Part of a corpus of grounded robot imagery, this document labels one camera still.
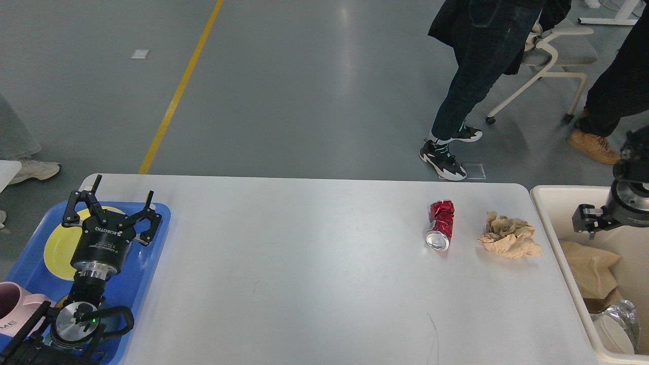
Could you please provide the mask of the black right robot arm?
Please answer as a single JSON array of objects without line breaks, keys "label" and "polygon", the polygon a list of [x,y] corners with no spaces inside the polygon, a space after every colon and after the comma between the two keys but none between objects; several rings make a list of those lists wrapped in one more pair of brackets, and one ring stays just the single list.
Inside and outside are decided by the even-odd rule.
[{"label": "black right robot arm", "polygon": [[622,226],[648,227],[648,131],[626,134],[621,159],[612,169],[614,182],[605,205],[581,204],[572,216],[575,232],[591,235]]}]

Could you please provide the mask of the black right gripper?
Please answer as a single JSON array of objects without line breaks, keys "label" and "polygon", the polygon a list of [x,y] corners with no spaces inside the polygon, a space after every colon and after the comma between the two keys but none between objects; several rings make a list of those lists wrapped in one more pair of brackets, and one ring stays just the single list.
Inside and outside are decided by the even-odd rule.
[{"label": "black right gripper", "polygon": [[581,204],[572,215],[573,231],[588,233],[589,240],[598,232],[616,229],[617,223],[648,227],[648,183],[615,179],[605,205]]}]

